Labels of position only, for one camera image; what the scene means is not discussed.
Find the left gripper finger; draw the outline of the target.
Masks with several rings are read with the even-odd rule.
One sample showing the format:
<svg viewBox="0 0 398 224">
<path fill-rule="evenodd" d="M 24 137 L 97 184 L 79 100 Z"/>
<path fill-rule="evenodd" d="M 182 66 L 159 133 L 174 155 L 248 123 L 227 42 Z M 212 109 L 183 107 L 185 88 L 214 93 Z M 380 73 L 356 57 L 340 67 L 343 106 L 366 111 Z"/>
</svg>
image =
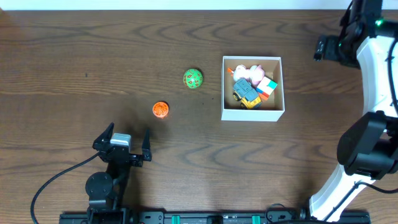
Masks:
<svg viewBox="0 0 398 224">
<path fill-rule="evenodd" d="M 114 123 L 109 126 L 93 141 L 92 148 L 97 151 L 107 151 L 111 145 Z"/>
<path fill-rule="evenodd" d="M 150 162 L 152 160 L 152 152 L 150 147 L 150 132 L 147 129 L 142 142 L 142 156 L 144 161 Z"/>
</svg>

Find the orange patterned ball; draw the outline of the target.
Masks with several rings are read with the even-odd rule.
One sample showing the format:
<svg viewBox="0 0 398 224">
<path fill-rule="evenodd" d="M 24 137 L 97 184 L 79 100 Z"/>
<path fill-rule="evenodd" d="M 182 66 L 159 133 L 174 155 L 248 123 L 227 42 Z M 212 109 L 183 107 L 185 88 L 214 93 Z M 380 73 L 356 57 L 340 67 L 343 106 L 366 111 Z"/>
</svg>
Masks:
<svg viewBox="0 0 398 224">
<path fill-rule="evenodd" d="M 158 101 L 153 105 L 152 112 L 155 117 L 163 119 L 169 113 L 169 106 L 166 102 Z"/>
</svg>

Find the colourful puzzle cube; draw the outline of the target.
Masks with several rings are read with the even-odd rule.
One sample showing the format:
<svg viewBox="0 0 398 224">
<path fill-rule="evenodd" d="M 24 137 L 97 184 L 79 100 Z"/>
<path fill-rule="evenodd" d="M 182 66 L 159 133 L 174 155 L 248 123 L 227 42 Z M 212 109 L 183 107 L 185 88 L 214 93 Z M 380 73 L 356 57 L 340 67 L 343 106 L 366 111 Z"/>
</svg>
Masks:
<svg viewBox="0 0 398 224">
<path fill-rule="evenodd" d="M 277 87 L 276 82 L 274 82 L 268 77 L 264 77 L 257 85 L 256 91 L 263 100 L 267 101 L 271 96 L 271 94 L 276 89 L 276 87 Z"/>
</svg>

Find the pink white toy figure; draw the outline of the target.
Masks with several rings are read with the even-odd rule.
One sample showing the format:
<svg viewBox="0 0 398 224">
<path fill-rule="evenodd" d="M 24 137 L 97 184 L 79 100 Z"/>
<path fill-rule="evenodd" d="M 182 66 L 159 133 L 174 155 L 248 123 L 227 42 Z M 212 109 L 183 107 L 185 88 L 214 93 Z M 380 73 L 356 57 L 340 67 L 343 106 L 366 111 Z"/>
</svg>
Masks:
<svg viewBox="0 0 398 224">
<path fill-rule="evenodd" d="M 265 77 L 265 71 L 262 69 L 261 65 L 253 65 L 250 68 L 246 68 L 244 65 L 238 65 L 235 70 L 227 68 L 227 71 L 231 74 L 235 82 L 243 78 L 254 87 L 257 87 Z"/>
</svg>

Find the green number ball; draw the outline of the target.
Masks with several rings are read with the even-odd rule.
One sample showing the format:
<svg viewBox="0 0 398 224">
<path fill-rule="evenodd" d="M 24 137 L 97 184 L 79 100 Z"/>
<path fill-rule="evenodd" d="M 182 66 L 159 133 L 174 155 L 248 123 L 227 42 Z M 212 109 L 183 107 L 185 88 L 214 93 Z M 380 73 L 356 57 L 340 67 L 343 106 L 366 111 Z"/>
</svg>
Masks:
<svg viewBox="0 0 398 224">
<path fill-rule="evenodd" d="M 195 68 L 188 69 L 183 75 L 183 83 L 189 89 L 196 89 L 203 83 L 203 74 Z"/>
</svg>

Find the grey yellow toy truck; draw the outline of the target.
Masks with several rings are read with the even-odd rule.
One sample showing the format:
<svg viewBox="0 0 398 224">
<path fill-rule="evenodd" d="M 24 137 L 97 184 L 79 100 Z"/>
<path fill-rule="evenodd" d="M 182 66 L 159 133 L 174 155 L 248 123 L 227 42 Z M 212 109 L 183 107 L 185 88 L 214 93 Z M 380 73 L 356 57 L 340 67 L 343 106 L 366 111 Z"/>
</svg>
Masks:
<svg viewBox="0 0 398 224">
<path fill-rule="evenodd" d="M 256 109 L 262 104 L 262 100 L 257 91 L 244 78 L 240 78 L 233 85 L 233 98 L 240 102 L 244 110 Z"/>
</svg>

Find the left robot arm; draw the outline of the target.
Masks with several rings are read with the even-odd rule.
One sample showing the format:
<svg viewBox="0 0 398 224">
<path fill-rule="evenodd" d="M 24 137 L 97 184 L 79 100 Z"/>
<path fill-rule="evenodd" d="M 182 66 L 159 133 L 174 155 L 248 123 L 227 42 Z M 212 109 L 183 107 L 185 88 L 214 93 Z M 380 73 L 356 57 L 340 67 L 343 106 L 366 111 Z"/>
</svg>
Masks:
<svg viewBox="0 0 398 224">
<path fill-rule="evenodd" d="M 123 207 L 124 192 L 132 167 L 141 167 L 152 160 L 150 133 L 146 131 L 142 153 L 130 152 L 132 137 L 114 133 L 114 123 L 93 141 L 98 157 L 107 163 L 104 172 L 91 175 L 85 184 L 89 196 L 88 223 L 137 223 L 137 213 Z"/>
</svg>

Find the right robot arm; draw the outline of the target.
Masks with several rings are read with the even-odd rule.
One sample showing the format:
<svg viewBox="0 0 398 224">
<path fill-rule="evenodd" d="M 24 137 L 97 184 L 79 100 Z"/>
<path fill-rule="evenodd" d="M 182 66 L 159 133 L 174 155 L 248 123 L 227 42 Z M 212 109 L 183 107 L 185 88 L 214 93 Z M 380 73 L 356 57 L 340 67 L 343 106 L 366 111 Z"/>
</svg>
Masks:
<svg viewBox="0 0 398 224">
<path fill-rule="evenodd" d="M 397 172 L 397 22 L 382 17 L 381 0 L 352 0 L 339 35 L 321 35 L 314 60 L 361 71 L 363 115 L 341 137 L 338 164 L 297 219 L 303 223 L 369 223 L 367 213 L 345 208 L 366 187 Z"/>
</svg>

